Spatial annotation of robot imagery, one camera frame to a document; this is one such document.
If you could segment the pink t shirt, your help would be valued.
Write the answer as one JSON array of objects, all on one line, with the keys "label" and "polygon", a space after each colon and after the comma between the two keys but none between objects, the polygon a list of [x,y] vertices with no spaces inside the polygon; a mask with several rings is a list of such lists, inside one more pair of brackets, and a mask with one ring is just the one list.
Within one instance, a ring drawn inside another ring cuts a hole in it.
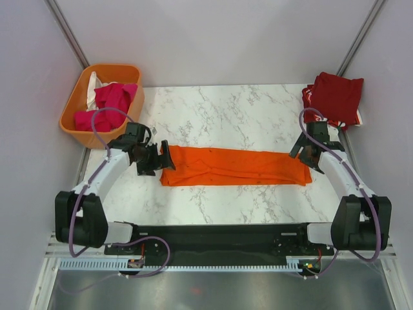
[{"label": "pink t shirt", "polygon": [[95,89],[99,113],[92,122],[94,110],[79,111],[74,114],[75,129],[92,132],[92,123],[98,132],[110,132],[119,128],[126,119],[130,105],[136,95],[136,84],[113,83]]}]

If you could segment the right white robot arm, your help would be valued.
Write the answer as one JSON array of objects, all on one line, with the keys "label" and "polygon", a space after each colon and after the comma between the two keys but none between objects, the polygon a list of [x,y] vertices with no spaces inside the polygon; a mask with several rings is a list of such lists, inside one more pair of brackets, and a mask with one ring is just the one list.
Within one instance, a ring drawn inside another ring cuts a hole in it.
[{"label": "right white robot arm", "polygon": [[319,243],[344,251],[383,251],[388,245],[392,204],[365,185],[348,161],[344,147],[332,141],[325,121],[306,124],[289,156],[324,174],[340,203],[331,223],[310,224],[295,239],[303,254]]}]

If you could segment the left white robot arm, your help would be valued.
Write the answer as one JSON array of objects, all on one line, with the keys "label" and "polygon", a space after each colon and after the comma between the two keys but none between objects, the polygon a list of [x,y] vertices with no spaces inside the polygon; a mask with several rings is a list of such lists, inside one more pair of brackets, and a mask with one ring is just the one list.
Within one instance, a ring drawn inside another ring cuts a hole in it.
[{"label": "left white robot arm", "polygon": [[71,191],[55,197],[55,238],[71,246],[100,248],[119,244],[128,254],[141,248],[141,237],[132,224],[109,222],[103,202],[117,179],[135,165],[137,175],[155,176],[155,171],[175,169],[167,140],[158,148],[152,132],[140,123],[128,123],[126,132],[109,142],[107,154],[95,172]]}]

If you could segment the orange t shirt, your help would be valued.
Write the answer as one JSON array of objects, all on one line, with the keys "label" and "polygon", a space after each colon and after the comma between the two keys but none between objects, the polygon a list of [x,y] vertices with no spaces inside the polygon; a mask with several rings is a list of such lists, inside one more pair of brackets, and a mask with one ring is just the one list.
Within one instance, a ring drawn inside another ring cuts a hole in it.
[{"label": "orange t shirt", "polygon": [[310,169],[283,152],[170,147],[176,168],[165,169],[165,187],[300,185],[312,183]]}]

